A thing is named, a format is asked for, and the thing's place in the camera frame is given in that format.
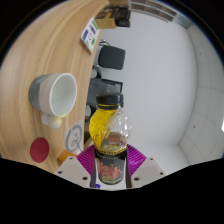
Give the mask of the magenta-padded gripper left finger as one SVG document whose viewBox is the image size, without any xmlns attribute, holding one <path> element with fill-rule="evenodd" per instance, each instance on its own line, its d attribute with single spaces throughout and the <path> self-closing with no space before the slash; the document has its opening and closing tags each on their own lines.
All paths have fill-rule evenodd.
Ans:
<svg viewBox="0 0 224 224">
<path fill-rule="evenodd" d="M 96 183 L 95 147 L 89 146 L 75 155 L 64 150 L 57 158 L 59 168 L 55 175 L 84 188 L 94 188 Z"/>
</svg>

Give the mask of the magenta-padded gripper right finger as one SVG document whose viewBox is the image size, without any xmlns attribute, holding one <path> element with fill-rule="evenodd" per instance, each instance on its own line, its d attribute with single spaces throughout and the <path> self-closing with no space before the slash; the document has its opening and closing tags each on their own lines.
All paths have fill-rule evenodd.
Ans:
<svg viewBox="0 0 224 224">
<path fill-rule="evenodd" d="M 165 176 L 165 170 L 154 157 L 146 157 L 133 146 L 127 146 L 127 187 L 143 187 Z"/>
</svg>

